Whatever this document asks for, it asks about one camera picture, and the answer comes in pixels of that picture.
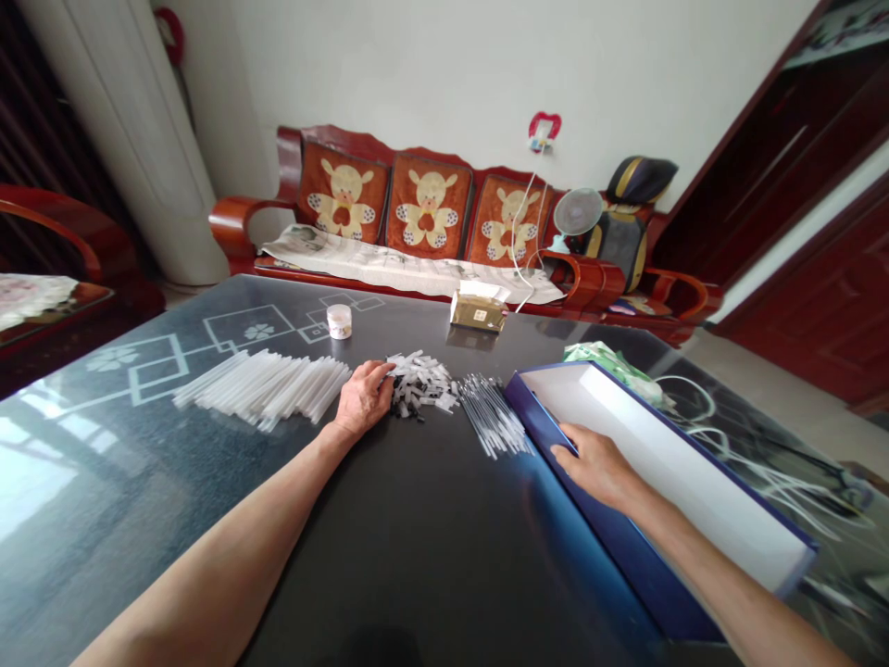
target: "right hand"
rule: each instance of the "right hand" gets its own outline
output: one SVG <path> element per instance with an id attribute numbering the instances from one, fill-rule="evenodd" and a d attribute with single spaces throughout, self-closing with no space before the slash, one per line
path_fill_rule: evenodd
<path id="1" fill-rule="evenodd" d="M 651 491 L 614 440 L 577 424 L 561 423 L 558 427 L 571 439 L 580 456 L 575 457 L 562 445 L 553 445 L 550 451 L 568 477 L 590 496 L 626 514 L 634 502 Z"/>

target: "hand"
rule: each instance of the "hand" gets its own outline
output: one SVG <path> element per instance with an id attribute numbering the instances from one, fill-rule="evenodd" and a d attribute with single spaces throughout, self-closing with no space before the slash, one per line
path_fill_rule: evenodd
<path id="1" fill-rule="evenodd" d="M 628 513 L 635 502 L 653 489 L 620 453 L 614 440 L 577 424 L 561 423 L 577 451 L 575 457 L 566 447 L 553 445 L 550 451 L 568 477 L 599 502 Z"/>
<path id="2" fill-rule="evenodd" d="M 356 438 L 364 435 L 389 410 L 395 378 L 383 378 L 394 367 L 382 361 L 365 361 L 358 366 L 343 385 L 333 423 Z"/>

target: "green plastic bag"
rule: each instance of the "green plastic bag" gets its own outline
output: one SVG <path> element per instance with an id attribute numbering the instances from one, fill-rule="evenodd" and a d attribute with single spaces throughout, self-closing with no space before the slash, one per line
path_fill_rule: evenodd
<path id="1" fill-rule="evenodd" d="M 660 385 L 602 341 L 578 343 L 565 348 L 562 361 L 595 361 L 623 384 L 645 399 L 652 408 L 672 411 L 676 405 Z"/>

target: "wooden door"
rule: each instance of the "wooden door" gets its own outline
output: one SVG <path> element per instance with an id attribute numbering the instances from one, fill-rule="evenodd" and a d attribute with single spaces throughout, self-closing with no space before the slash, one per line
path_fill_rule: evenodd
<path id="1" fill-rule="evenodd" d="M 687 201 L 654 265 L 731 287 L 889 136 L 889 42 L 783 71 Z"/>
<path id="2" fill-rule="evenodd" d="M 889 174 L 717 334 L 852 404 L 889 391 Z"/>

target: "blue box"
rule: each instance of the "blue box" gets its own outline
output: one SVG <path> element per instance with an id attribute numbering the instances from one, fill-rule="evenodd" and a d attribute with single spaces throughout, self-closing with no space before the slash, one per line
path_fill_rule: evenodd
<path id="1" fill-rule="evenodd" d="M 642 531 L 620 512 L 591 498 L 558 465 L 549 450 L 552 445 L 565 445 L 575 454 L 576 450 L 556 419 L 583 423 L 612 437 L 647 482 L 676 503 L 705 535 L 709 531 L 707 536 L 718 546 L 720 536 L 725 535 L 722 541 L 734 544 L 736 552 L 731 553 L 725 544 L 721 546 L 723 552 L 778 597 L 793 591 L 814 561 L 817 543 L 700 443 L 598 364 L 575 361 L 517 371 L 505 395 L 531 440 L 667 638 L 724 641 L 717 625 Z M 657 437 L 645 436 L 654 433 Z M 694 472 L 693 485 L 682 479 L 686 470 Z M 710 493 L 703 508 L 700 499 L 694 497 L 705 493 L 702 488 Z"/>

